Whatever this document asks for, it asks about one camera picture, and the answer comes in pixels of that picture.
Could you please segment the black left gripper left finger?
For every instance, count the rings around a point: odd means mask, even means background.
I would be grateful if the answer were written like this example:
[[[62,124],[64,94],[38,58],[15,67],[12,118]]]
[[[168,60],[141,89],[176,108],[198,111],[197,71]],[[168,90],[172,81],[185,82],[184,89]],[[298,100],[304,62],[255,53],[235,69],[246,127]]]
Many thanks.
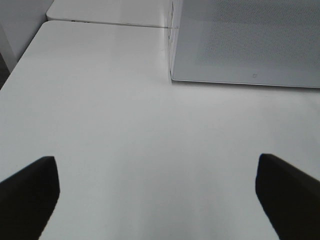
[[[0,238],[38,240],[60,196],[56,160],[44,156],[0,183]]]

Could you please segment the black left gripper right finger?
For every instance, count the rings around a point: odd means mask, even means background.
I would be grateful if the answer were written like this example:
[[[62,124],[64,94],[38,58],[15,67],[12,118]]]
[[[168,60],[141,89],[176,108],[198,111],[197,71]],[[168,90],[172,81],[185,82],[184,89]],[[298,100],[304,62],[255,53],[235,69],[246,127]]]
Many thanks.
[[[283,159],[259,156],[255,193],[281,240],[320,238],[320,182]]]

